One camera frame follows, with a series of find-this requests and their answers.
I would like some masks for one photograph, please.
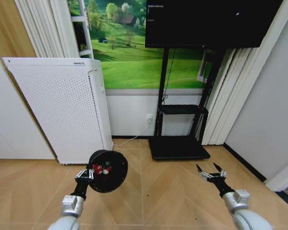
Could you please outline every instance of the wooden floor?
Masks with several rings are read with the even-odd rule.
[[[123,140],[114,140],[120,144]],[[265,187],[222,146],[206,147],[211,158],[197,161],[206,172],[216,162],[227,183],[251,193],[251,210],[275,229],[288,230],[288,205]],[[202,180],[195,161],[155,162],[147,140],[115,147],[129,162],[120,188],[99,194],[88,189],[79,222],[83,230],[233,230],[231,217],[213,184]],[[56,161],[0,160],[0,230],[44,230],[60,215],[64,195],[73,192],[79,165]]]

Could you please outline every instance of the black circular object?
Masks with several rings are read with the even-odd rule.
[[[98,150],[92,154],[86,168],[92,169],[95,164],[111,167],[108,174],[94,173],[89,185],[97,192],[108,193],[117,189],[127,176],[128,162],[120,152]]]

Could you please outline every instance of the wall outlet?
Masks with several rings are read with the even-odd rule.
[[[150,125],[153,121],[153,115],[152,114],[146,114],[146,120],[148,124]]]

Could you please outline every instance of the tv stand shelf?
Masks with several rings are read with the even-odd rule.
[[[154,137],[149,139],[152,157],[155,160],[200,160],[210,158],[209,153],[203,148],[202,140],[208,119],[208,111],[205,108],[211,88],[221,66],[225,49],[216,52],[209,77],[203,89],[199,105],[195,104],[162,104],[164,93],[169,48],[163,52],[161,80],[158,95],[156,124]],[[193,124],[188,136],[162,136],[163,114],[194,114]],[[202,121],[198,140],[195,138],[196,128]]]

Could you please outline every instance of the white curtain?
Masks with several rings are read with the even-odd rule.
[[[287,20],[288,0],[284,0],[259,48],[227,51],[208,101],[203,145],[225,142]]]
[[[14,0],[38,58],[78,58],[67,0]]]

